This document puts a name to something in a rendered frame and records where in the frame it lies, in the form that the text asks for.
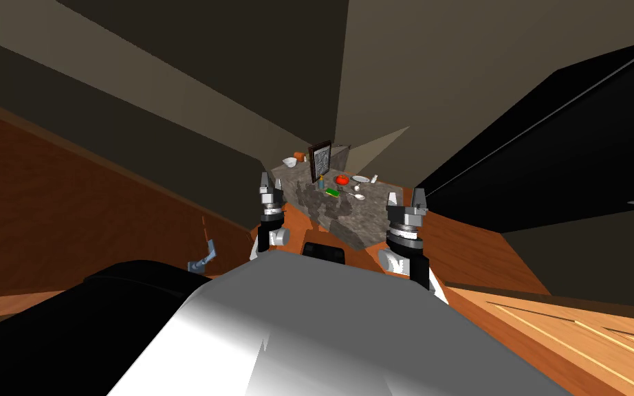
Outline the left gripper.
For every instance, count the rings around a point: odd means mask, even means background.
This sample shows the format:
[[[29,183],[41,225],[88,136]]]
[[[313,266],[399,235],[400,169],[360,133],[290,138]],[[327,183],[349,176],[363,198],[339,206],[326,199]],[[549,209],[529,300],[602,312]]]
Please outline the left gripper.
[[[281,209],[284,205],[283,185],[278,184],[277,187],[270,187],[270,178],[267,172],[261,173],[259,194],[264,209]]]

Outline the dark framed picture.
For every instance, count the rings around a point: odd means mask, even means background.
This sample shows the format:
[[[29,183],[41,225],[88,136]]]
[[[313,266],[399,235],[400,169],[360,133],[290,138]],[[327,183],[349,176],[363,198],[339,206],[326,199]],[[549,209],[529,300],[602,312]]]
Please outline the dark framed picture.
[[[331,151],[331,141],[322,142],[308,148],[310,177],[313,183],[316,183],[318,179],[329,172]]]

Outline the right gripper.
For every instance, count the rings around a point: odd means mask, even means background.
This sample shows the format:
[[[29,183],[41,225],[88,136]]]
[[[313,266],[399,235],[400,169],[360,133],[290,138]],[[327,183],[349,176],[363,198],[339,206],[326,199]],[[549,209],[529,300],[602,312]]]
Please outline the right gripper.
[[[386,205],[389,223],[402,226],[422,227],[428,208],[423,188],[415,188],[412,194],[412,206],[398,206],[396,192],[390,192]]]

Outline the black refrigerator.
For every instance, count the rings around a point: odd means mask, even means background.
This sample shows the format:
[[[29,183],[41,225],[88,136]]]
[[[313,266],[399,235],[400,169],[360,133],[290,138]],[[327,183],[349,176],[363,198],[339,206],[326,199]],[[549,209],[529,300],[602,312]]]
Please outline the black refrigerator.
[[[634,210],[634,45],[557,69],[420,188],[499,233]]]

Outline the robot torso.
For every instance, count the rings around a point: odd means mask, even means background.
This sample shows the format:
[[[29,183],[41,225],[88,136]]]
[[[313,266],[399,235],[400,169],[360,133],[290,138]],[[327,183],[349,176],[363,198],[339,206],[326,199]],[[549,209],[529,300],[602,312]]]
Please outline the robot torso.
[[[271,251],[196,289],[108,396],[571,396],[421,285]]]

